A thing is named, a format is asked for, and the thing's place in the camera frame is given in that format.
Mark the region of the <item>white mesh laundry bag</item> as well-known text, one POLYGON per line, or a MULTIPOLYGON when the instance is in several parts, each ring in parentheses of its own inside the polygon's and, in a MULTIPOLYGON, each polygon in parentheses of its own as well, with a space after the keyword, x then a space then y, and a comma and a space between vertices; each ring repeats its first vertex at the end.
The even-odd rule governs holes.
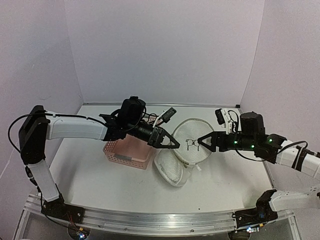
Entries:
POLYGON ((163 179, 173 187, 182 187, 193 168, 205 161, 211 151, 198 143, 198 139, 214 131, 207 121, 189 118, 181 122, 172 136, 180 143, 176 149, 162 149, 154 158, 154 165, 163 179))

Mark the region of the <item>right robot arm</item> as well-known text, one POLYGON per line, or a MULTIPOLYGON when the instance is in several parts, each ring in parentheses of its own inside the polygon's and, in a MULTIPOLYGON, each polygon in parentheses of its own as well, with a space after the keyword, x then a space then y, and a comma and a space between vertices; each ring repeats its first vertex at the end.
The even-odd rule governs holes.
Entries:
MULTIPOLYGON (((278 134, 266 134, 263 116, 255 112, 238 115, 236 120, 231 111, 218 109, 215 112, 217 121, 225 126, 225 131, 212 131, 197 142, 212 153, 235 151, 243 157, 241 151, 254 153, 255 162, 268 162, 285 166, 320 179, 320 154, 308 149, 304 140, 292 142, 278 134)), ((257 200, 252 209, 252 218, 262 222, 271 212, 289 209, 319 209, 320 186, 311 186, 300 191, 269 190, 257 200)))

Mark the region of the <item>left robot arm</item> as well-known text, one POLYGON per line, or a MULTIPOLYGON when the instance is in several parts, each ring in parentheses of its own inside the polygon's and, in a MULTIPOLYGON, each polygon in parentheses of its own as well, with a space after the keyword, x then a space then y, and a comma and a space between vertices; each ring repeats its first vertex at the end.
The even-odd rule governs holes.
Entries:
POLYGON ((59 188, 46 163, 46 142, 64 139, 88 139, 101 142, 123 140, 130 135, 155 149, 178 149, 180 143, 157 120, 147 123, 146 102, 137 96, 126 98, 121 107, 98 118, 57 113, 36 105, 30 113, 17 117, 9 125, 7 138, 19 153, 26 174, 36 186, 47 209, 57 219, 67 214, 59 188))

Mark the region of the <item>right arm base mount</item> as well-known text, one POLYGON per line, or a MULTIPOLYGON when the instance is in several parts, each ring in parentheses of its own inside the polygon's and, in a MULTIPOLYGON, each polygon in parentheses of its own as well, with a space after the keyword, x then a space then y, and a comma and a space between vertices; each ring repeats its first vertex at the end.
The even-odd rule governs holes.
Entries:
POLYGON ((236 228, 239 230, 241 227, 249 227, 276 220, 278 214, 270 206, 271 197, 276 192, 276 189, 267 190, 256 201, 254 208, 235 211, 232 214, 232 218, 236 221, 236 228))

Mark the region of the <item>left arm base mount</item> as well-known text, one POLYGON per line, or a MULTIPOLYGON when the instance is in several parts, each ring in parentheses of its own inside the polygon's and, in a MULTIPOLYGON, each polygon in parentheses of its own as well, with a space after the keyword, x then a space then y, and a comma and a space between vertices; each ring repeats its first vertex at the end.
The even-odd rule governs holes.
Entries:
POLYGON ((82 224, 85 209, 80 206, 65 203, 65 200, 60 193, 56 200, 44 200, 41 207, 41 213, 45 216, 58 220, 69 221, 74 224, 82 224))

